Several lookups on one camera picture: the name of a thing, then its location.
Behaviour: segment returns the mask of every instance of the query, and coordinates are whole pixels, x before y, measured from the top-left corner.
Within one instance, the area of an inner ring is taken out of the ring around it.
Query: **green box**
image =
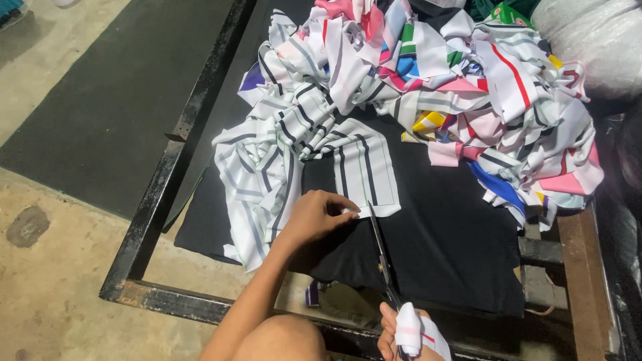
[[[504,24],[515,24],[527,26],[531,29],[533,28],[530,21],[524,15],[518,13],[515,9],[504,3],[499,3],[492,9],[492,11],[490,12],[490,18],[499,19]]]

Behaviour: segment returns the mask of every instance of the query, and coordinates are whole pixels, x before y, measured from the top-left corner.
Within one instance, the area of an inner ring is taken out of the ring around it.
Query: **scissors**
[[[392,306],[399,312],[401,308],[401,301],[399,300],[399,294],[395,289],[394,284],[392,283],[392,277],[390,275],[390,264],[388,263],[388,256],[386,249],[383,247],[383,240],[379,234],[379,223],[377,222],[377,216],[374,214],[374,208],[370,201],[368,202],[368,207],[370,208],[370,221],[372,222],[372,230],[374,231],[374,238],[377,242],[377,250],[379,251],[379,272],[383,273],[383,282],[386,284],[386,296],[392,303]],[[409,361],[408,355],[401,349],[401,346],[397,345],[397,354],[401,357],[403,361]]]

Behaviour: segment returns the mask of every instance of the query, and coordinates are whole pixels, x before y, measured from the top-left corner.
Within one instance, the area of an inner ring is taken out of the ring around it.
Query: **leg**
[[[232,361],[325,361],[325,343],[312,322],[274,316],[245,337]]]

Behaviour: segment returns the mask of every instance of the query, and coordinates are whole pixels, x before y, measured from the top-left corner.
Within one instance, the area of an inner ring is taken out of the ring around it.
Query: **wooden plank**
[[[558,217],[573,333],[579,361],[605,360],[611,319],[593,207]]]

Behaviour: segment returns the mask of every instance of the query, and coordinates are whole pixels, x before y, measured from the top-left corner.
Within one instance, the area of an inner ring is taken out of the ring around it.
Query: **metal frame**
[[[235,0],[232,5],[176,128],[166,134],[168,145],[105,278],[100,298],[209,324],[218,324],[234,302],[146,282],[143,275],[256,3],[257,0]],[[520,249],[527,259],[562,263],[559,243],[521,238]],[[378,333],[307,318],[319,327],[329,351],[381,359]],[[453,360],[502,360],[454,345],[451,352]]]

